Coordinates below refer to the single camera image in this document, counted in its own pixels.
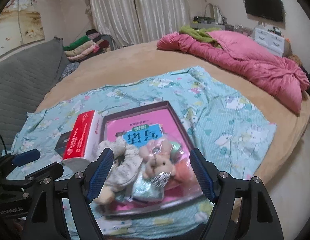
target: black box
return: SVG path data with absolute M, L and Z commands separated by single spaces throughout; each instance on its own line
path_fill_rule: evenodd
M 55 151 L 61 156 L 63 157 L 68 140 L 70 138 L 71 135 L 71 131 L 63 133 L 60 138 L 58 139 L 58 142 L 55 146 Z

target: green towel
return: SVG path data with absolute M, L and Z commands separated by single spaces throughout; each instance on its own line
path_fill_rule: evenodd
M 180 29 L 179 33 L 187 34 L 200 42 L 211 43 L 214 47 L 221 49 L 222 47 L 218 44 L 217 40 L 213 39 L 210 35 L 207 34 L 207 32 L 219 30 L 221 30 L 221 28 L 194 30 L 192 27 L 185 25 Z
M 83 36 L 77 41 L 74 41 L 69 46 L 63 47 L 64 51 L 76 49 L 78 46 L 83 45 L 85 42 L 90 41 L 91 39 L 88 36 Z

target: television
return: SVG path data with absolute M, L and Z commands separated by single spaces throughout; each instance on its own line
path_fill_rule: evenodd
M 275 22 L 284 22 L 284 6 L 281 0 L 244 0 L 246 13 Z

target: gray sofa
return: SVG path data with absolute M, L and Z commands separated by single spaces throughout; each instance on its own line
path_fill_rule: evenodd
M 68 63 L 59 38 L 0 62 L 0 133 L 8 150 L 27 119 L 26 113 L 36 110 Z

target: pink comforter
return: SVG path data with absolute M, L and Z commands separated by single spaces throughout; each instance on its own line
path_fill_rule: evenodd
M 165 35 L 159 40 L 157 47 L 202 57 L 240 74 L 276 97 L 293 112 L 300 112 L 302 91 L 308 89 L 310 84 L 305 73 L 294 61 L 271 54 L 255 41 L 237 32 L 214 31 L 209 34 L 223 49 L 179 33 Z

